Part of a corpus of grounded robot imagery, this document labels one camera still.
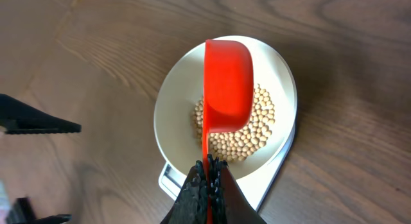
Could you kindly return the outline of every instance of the brown wooden surface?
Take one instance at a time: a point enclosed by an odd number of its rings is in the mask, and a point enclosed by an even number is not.
[[[0,92],[83,125],[6,136],[0,179],[39,216],[158,223],[153,109],[175,62],[246,35],[294,75],[294,146],[268,223],[411,223],[411,0],[0,0]]]

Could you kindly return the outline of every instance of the white bowl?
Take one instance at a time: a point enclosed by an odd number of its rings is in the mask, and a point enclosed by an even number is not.
[[[284,146],[295,120],[297,91],[290,68],[284,59],[267,44],[249,37],[226,36],[218,40],[235,40],[250,51],[254,83],[266,89],[275,109],[273,135],[267,145],[243,162],[229,164],[235,179],[240,179],[267,165]],[[154,131],[163,157],[171,167],[187,175],[202,152],[193,135],[191,112],[203,94],[205,44],[185,54],[168,73],[161,86],[154,110]]]

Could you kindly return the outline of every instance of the digital scale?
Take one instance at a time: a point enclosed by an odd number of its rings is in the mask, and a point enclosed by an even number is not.
[[[283,163],[288,151],[291,148],[295,134],[295,125],[292,128],[287,141],[278,155],[268,163],[248,175],[246,178],[237,180],[237,184],[243,192],[245,198],[254,210],[258,211],[261,203],[275,176],[277,175],[281,164]],[[173,200],[177,199],[181,187],[186,180],[186,176],[175,171],[168,163],[164,165],[159,177],[159,185],[164,192],[166,192]]]

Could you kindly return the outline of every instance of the wood grain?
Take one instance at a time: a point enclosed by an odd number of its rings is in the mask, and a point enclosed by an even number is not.
[[[0,178],[12,198],[33,197],[40,216],[160,222],[173,203],[157,185],[164,160],[152,121],[161,83],[205,39],[246,35],[284,57],[299,99],[295,142],[263,219],[411,223],[411,0],[50,2],[30,5],[62,10],[32,80],[0,71],[10,77],[1,90],[27,85],[25,102],[83,125],[78,135],[0,141]]]

